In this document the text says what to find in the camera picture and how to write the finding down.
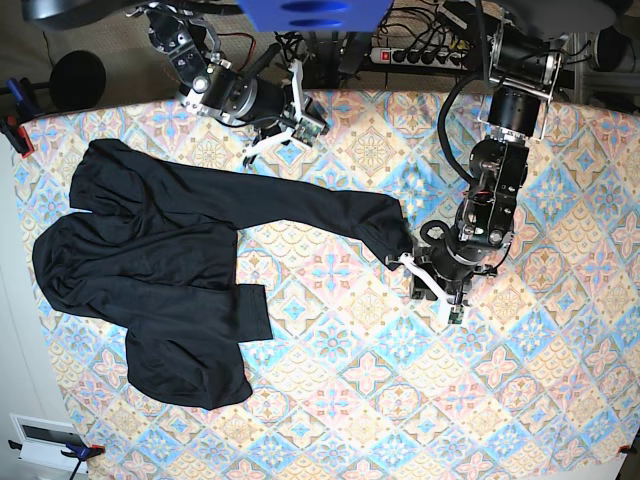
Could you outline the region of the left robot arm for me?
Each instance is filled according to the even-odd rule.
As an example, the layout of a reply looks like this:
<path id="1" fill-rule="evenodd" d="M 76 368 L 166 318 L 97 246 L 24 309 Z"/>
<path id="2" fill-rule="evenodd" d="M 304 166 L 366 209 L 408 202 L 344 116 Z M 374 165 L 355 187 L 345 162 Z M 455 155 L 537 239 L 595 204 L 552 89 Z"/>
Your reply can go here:
<path id="1" fill-rule="evenodd" d="M 497 274 L 499 267 L 485 264 L 485 258 L 511 248 L 517 195 L 528 173 L 526 143 L 544 133 L 538 121 L 548 113 L 569 54 L 563 47 L 564 37 L 543 40 L 527 35 L 508 17 L 485 15 L 481 2 L 466 6 L 446 1 L 440 18 L 472 47 L 464 63 L 469 72 L 448 94 L 437 119 L 445 159 L 468 188 L 453 224 L 431 220 L 421 227 L 423 243 L 412 253 L 417 270 L 410 296 L 443 298 L 460 307 L 474 278 Z M 468 165 L 462 166 L 453 154 L 446 119 L 463 88 L 480 79 L 492 89 L 483 120 L 489 131 L 472 148 Z"/>

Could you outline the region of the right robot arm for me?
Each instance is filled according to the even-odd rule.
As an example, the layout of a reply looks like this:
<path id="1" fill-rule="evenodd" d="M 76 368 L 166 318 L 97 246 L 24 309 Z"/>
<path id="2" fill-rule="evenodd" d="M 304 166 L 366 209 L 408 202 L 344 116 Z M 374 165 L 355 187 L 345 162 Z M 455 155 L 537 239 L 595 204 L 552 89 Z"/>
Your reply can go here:
<path id="1" fill-rule="evenodd" d="M 259 77 L 279 54 L 274 43 L 244 71 L 236 71 L 221 49 L 204 12 L 185 2 L 147 2 L 135 8 L 149 20 L 152 46 L 168 56 L 180 85 L 178 99 L 195 114 L 229 128 L 292 127 L 290 95 Z"/>

